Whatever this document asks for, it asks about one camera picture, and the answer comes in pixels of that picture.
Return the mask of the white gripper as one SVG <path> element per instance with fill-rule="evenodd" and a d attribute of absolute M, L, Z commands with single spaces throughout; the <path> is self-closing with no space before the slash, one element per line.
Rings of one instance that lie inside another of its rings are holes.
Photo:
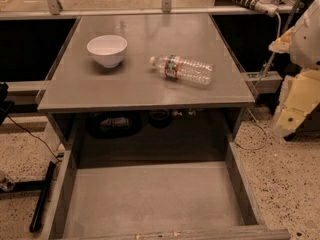
<path fill-rule="evenodd" d="M 269 45 L 274 53 L 290 53 L 291 61 L 303 69 L 286 76 L 280 89 L 279 105 L 273 117 L 273 133 L 287 137 L 296 132 L 320 104 L 320 0 L 314 0 L 294 27 Z"/>

